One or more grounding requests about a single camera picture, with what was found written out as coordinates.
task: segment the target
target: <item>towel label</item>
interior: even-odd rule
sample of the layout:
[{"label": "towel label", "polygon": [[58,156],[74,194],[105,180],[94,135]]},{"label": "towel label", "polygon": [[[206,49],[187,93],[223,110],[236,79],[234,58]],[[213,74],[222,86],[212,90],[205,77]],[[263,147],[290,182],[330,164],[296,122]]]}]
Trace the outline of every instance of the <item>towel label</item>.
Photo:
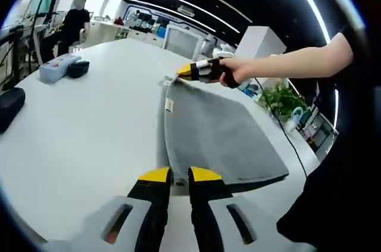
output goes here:
[{"label": "towel label", "polygon": [[165,99],[165,109],[169,112],[173,112],[173,100],[170,98]]}]

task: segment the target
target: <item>forearm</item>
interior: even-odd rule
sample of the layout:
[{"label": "forearm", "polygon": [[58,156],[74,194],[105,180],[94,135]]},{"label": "forearm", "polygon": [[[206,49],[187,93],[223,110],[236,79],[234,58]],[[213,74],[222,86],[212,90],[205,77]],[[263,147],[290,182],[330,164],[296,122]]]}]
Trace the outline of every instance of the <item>forearm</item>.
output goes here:
[{"label": "forearm", "polygon": [[251,60],[247,65],[247,78],[329,77],[351,63],[353,53],[342,34],[336,35],[331,43],[321,48],[304,48],[282,55]]}]

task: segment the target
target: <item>gray towel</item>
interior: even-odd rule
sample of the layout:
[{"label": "gray towel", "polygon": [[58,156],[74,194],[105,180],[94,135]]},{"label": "gray towel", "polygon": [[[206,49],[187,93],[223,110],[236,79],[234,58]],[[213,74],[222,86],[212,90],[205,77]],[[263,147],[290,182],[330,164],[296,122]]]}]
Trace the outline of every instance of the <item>gray towel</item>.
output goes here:
[{"label": "gray towel", "polygon": [[180,79],[163,90],[160,110],[164,124],[161,120],[159,126],[164,125],[164,138],[159,136],[158,142],[161,153],[167,154],[161,158],[168,158],[177,183],[188,181],[191,166],[222,175],[226,184],[288,175],[287,167],[242,104]]}]

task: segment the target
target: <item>green plant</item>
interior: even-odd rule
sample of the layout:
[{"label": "green plant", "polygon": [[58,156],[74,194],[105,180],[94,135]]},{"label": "green plant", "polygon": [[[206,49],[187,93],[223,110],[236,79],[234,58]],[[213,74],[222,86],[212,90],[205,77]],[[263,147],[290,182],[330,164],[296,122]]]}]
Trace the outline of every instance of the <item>green plant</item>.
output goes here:
[{"label": "green plant", "polygon": [[303,110],[307,109],[304,97],[298,96],[291,88],[287,88],[281,82],[276,83],[273,88],[265,89],[264,94],[259,99],[259,104],[268,110],[271,107],[272,112],[278,117],[283,117],[283,119],[290,118],[291,113],[297,107],[302,107]]}]

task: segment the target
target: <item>black shirt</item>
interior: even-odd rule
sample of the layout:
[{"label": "black shirt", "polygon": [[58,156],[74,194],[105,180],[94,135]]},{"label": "black shirt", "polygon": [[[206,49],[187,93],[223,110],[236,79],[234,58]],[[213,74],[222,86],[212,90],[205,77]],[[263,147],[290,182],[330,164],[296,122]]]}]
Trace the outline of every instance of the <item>black shirt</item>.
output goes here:
[{"label": "black shirt", "polygon": [[65,17],[62,33],[69,36],[77,37],[81,29],[85,27],[85,23],[90,22],[90,14],[88,10],[70,10]]},{"label": "black shirt", "polygon": [[[354,33],[341,31],[349,42],[354,58],[358,56]],[[340,93],[339,106],[353,113],[353,63],[333,77]],[[346,123],[351,114],[347,114]],[[358,177],[354,170],[352,144],[356,142],[351,126],[339,129],[339,136],[326,158],[306,180],[303,193],[289,211],[278,221],[278,232],[293,242],[306,242],[319,250],[336,251],[353,244],[358,237],[354,226],[358,208],[353,205],[355,195],[351,180]]]}]

